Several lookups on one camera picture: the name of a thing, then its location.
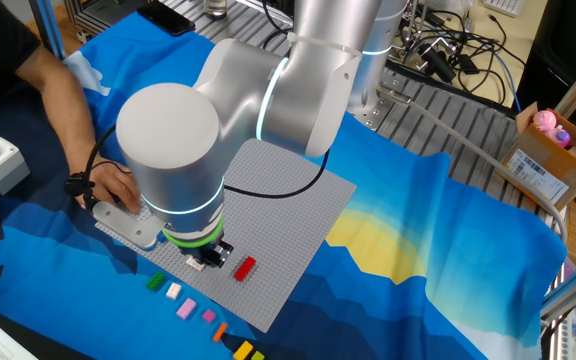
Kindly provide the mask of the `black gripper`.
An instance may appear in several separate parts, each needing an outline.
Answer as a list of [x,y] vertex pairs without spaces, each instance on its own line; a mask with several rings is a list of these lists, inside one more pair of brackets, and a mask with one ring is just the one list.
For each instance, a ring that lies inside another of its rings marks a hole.
[[197,263],[201,265],[223,265],[231,254],[233,246],[222,239],[223,235],[219,235],[205,245],[188,248],[187,253],[194,257]]

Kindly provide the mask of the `person's left hand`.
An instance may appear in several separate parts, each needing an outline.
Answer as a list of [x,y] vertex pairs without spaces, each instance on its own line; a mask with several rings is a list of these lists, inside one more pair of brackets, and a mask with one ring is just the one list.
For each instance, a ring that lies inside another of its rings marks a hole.
[[104,202],[116,204],[116,199],[132,213],[140,211],[140,193],[130,170],[111,160],[97,156],[89,180],[94,184],[92,195]]

